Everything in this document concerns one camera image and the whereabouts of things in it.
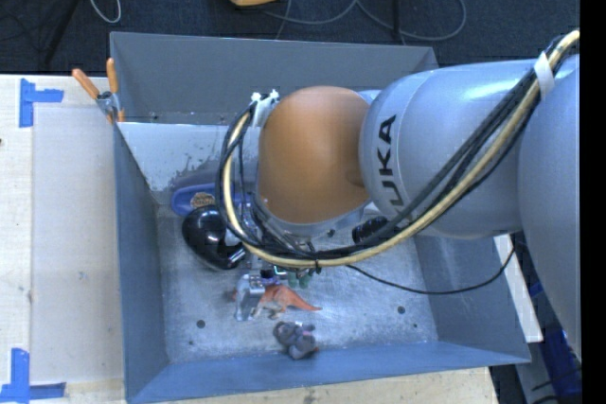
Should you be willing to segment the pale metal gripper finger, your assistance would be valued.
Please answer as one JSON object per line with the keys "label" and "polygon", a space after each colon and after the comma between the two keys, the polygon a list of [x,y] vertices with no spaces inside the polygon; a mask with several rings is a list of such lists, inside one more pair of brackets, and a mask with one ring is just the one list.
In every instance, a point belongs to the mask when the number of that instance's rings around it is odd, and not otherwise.
{"label": "pale metal gripper finger", "polygon": [[260,276],[251,276],[249,281],[249,298],[250,298],[250,312],[249,317],[255,318],[258,313],[258,305],[265,293],[265,287]]}
{"label": "pale metal gripper finger", "polygon": [[250,318],[250,281],[249,275],[244,274],[236,285],[236,311],[235,318],[239,322],[248,321]]}

